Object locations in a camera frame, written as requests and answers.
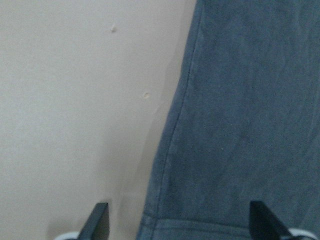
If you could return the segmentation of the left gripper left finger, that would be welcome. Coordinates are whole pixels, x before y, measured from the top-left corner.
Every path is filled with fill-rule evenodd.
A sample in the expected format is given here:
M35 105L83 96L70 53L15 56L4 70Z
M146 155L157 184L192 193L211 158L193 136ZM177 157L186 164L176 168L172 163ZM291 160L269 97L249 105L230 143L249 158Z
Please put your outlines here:
M110 236L109 204L97 203L81 229L78 240L108 240Z

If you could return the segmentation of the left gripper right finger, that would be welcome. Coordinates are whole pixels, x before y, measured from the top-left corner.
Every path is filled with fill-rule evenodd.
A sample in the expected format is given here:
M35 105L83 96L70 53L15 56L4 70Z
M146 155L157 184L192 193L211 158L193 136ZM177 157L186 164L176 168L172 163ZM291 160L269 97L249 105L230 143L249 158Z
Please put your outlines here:
M294 236L264 202L249 204L249 233L253 240L292 240Z

